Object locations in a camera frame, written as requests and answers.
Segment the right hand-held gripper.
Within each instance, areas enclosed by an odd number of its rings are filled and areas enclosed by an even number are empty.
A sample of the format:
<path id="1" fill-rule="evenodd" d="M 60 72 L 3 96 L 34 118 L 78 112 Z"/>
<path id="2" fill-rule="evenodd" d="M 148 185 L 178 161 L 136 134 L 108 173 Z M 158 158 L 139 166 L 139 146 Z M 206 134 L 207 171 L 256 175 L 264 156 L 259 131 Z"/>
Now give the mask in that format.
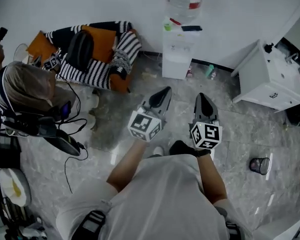
<path id="1" fill-rule="evenodd" d="M 200 92 L 195 99 L 194 113 L 196 115 L 189 124 L 190 138 L 197 149 L 213 150 L 222 142 L 223 127 L 219 124 L 215 110 L 213 101 Z"/>

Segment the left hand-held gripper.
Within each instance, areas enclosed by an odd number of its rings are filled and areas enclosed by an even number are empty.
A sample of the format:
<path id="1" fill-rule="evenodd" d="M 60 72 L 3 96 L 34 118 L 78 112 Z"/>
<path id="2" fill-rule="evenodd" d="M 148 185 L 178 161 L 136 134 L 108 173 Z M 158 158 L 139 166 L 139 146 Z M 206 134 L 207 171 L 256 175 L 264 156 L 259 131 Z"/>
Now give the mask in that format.
<path id="1" fill-rule="evenodd" d="M 165 86 L 156 93 L 146 95 L 130 116 L 127 129 L 142 141 L 150 142 L 163 130 L 166 124 L 165 113 L 172 98 L 172 88 Z"/>

